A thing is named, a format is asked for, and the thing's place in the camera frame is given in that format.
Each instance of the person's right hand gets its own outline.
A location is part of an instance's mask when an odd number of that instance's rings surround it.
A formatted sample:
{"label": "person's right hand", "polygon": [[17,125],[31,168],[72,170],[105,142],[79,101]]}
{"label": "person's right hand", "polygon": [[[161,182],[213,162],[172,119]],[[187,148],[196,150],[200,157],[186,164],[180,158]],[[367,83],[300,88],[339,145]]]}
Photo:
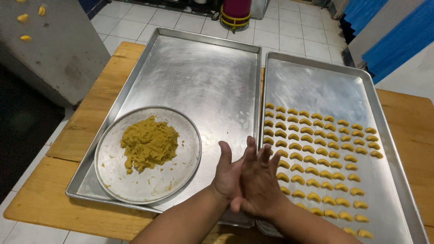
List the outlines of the person's right hand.
{"label": "person's right hand", "polygon": [[286,196],[280,191],[276,178],[280,155],[276,153],[270,160],[271,146],[265,145],[256,155],[256,150],[249,148],[241,166],[241,190],[243,196],[232,200],[230,208],[237,213],[240,210],[270,220],[280,207],[288,204]]}

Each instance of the wooden table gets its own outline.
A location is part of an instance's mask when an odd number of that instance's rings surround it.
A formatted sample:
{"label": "wooden table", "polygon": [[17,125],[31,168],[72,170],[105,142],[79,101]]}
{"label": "wooden table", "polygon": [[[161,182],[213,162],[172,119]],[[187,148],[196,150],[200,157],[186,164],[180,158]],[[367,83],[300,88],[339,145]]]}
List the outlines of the wooden table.
{"label": "wooden table", "polygon": [[[154,213],[69,198],[65,189],[144,45],[122,42],[56,141],[12,200],[4,217],[104,237],[131,240]],[[427,98],[377,90],[386,119],[434,243],[434,106]],[[282,243],[256,228],[217,224],[203,241]]]}

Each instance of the blue curtain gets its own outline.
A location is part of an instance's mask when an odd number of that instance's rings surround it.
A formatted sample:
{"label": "blue curtain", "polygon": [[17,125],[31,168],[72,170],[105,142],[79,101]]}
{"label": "blue curtain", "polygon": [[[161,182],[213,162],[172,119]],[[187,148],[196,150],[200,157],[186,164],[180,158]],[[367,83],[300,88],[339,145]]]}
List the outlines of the blue curtain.
{"label": "blue curtain", "polygon": [[425,0],[362,58],[375,74],[376,84],[433,41],[434,0]]}
{"label": "blue curtain", "polygon": [[345,20],[358,35],[388,0],[350,0],[344,9]]}

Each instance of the round plate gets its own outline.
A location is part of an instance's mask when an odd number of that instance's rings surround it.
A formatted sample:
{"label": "round plate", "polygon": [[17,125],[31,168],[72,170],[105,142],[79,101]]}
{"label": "round plate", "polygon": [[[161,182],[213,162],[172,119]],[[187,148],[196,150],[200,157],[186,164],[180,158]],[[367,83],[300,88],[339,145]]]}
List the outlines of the round plate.
{"label": "round plate", "polygon": [[[122,135],[128,126],[152,115],[156,122],[168,122],[179,133],[177,156],[142,173],[134,168],[127,175]],[[169,107],[148,106],[122,115],[107,128],[96,147],[95,171],[99,183],[114,198],[130,204],[150,204],[181,189],[198,168],[201,155],[201,136],[185,114]]]}

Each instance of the white wall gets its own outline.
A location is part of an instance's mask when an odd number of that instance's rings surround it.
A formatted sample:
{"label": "white wall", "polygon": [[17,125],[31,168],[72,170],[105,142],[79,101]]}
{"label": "white wall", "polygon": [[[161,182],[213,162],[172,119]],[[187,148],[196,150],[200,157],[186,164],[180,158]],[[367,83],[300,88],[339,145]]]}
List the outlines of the white wall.
{"label": "white wall", "polygon": [[375,87],[434,101],[434,42],[395,69]]}

